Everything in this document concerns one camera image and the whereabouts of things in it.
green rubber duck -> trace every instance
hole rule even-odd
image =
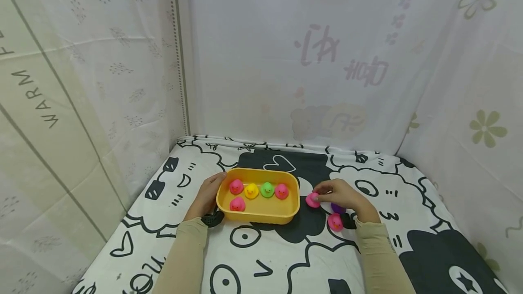
[[[274,187],[271,183],[266,181],[261,187],[260,192],[263,197],[270,198],[274,194]]]

star shape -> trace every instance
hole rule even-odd
[[[465,290],[467,291],[470,291],[470,290],[473,290],[473,291],[476,291],[476,289],[474,288],[474,285],[473,285],[473,282],[468,279],[467,277],[463,276],[462,273],[459,273],[460,277],[458,278],[459,281],[461,281],[461,283],[463,283],[463,285],[465,285]]]

fabric wall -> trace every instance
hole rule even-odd
[[[0,292],[71,293],[187,132],[175,0],[0,0]]]
[[[399,154],[511,293],[523,280],[523,0],[458,0]]]
[[[522,2],[191,0],[192,129],[400,148],[519,293]]]
[[[192,130],[394,154],[456,0],[191,0]]]

bed sheet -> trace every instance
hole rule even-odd
[[[347,210],[344,230],[333,233],[326,226],[330,205],[304,202],[329,178],[348,181],[375,205],[417,293],[506,293],[412,163],[379,152],[322,150],[181,138],[73,293],[150,293],[202,181],[232,167],[293,174],[301,207],[288,225],[224,219],[209,229],[202,293],[365,293],[355,213]]]

yellow rubber duck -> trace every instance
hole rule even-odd
[[[245,197],[247,199],[254,199],[260,193],[260,191],[258,190],[258,187],[254,183],[247,185],[245,187],[244,191],[245,191]]]

